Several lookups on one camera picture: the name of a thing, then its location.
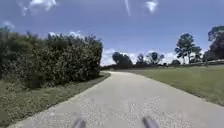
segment cloud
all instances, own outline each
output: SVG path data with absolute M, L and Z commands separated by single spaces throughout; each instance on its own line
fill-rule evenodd
M 70 31 L 69 35 L 74 36 L 74 37 L 79 37 L 79 38 L 83 38 L 83 34 L 81 34 L 81 31 Z
M 22 2 L 18 3 L 21 8 L 22 15 L 26 16 L 27 12 L 37 13 L 39 11 L 50 11 L 53 7 L 58 5 L 56 0 L 30 0 L 28 5 Z
M 29 8 L 33 7 L 43 7 L 46 11 L 51 10 L 57 5 L 56 0 L 31 0 L 29 3 Z
M 23 16 L 26 16 L 26 13 L 28 11 L 28 8 L 26 6 L 24 6 L 22 3 L 19 3 L 19 7 L 21 8 L 22 15 Z
M 102 66 L 115 64 L 115 62 L 112 59 L 112 55 L 114 52 L 116 51 L 115 49 L 112 49 L 112 48 L 103 50 L 102 59 L 101 59 Z
M 49 32 L 48 33 L 51 36 L 58 36 L 61 33 L 57 33 L 57 32 Z M 62 33 L 63 35 L 68 35 L 68 36 L 74 36 L 74 37 L 79 37 L 79 38 L 84 38 L 84 35 L 81 33 L 81 31 L 70 31 L 68 33 Z
M 15 25 L 14 25 L 12 22 L 10 22 L 10 21 L 4 21 L 4 22 L 2 23 L 2 25 L 3 25 L 3 26 L 6 26 L 6 27 L 9 27 L 9 28 L 11 28 L 11 29 L 15 28 Z
M 151 13 L 154 13 L 158 8 L 159 1 L 158 0 L 147 1 L 145 2 L 145 5 Z
M 202 49 L 201 50 L 201 54 L 204 54 L 206 51 L 208 51 L 209 49 Z
M 160 62 L 161 64 L 162 63 L 167 63 L 167 64 L 169 64 L 169 63 L 171 63 L 173 60 L 179 60 L 181 63 L 183 62 L 183 60 L 182 59 L 178 59 L 177 58 L 177 55 L 175 54 L 175 53 L 173 53 L 173 52 L 169 52 L 169 53 L 164 53 L 163 54 L 164 55 L 164 59 Z
M 124 1 L 125 1 L 126 11 L 127 11 L 128 15 L 131 16 L 131 10 L 130 10 L 130 5 L 129 5 L 129 0 L 124 0 Z

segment grass verge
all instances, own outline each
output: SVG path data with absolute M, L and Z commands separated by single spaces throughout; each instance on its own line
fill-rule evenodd
M 32 91 L 22 91 L 18 85 L 0 81 L 0 128 L 63 102 L 109 76 L 109 73 L 101 73 L 101 77 L 88 82 Z
M 224 106 L 224 66 L 130 70 Z

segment road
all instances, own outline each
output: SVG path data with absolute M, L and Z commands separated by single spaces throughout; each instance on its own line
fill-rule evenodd
M 224 108 L 166 84 L 131 73 L 111 77 L 70 100 L 10 128 L 144 128 L 150 115 L 161 128 L 223 128 Z

